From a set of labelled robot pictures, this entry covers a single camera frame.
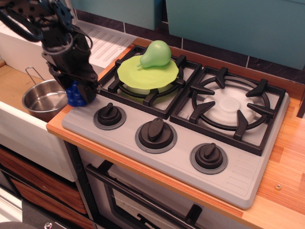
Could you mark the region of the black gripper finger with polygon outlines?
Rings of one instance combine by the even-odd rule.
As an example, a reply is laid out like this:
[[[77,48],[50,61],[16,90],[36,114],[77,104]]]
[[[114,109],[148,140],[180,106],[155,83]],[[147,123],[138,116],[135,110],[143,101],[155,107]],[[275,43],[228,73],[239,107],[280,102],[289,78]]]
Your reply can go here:
[[[98,83],[78,83],[77,87],[83,100],[87,104],[90,104],[98,93]]]
[[[72,86],[73,79],[55,66],[49,66],[49,72],[64,90]]]

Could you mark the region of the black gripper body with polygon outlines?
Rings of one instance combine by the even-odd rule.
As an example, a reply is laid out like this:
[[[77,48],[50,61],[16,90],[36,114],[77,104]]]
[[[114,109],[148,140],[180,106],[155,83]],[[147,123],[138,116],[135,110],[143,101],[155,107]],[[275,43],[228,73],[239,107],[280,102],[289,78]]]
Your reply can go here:
[[[42,48],[48,66],[55,66],[78,83],[98,83],[97,73],[89,63],[91,50],[83,34],[69,34],[65,44],[54,47],[43,44]]]

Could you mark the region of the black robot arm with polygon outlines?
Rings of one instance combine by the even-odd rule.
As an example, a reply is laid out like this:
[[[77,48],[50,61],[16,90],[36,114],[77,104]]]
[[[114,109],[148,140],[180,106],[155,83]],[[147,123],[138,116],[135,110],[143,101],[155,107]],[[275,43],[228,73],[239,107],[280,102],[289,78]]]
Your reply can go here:
[[[85,102],[99,92],[98,75],[89,63],[93,42],[72,23],[71,9],[60,0],[2,0],[0,20],[30,42],[41,42],[50,74],[67,90],[77,83]]]

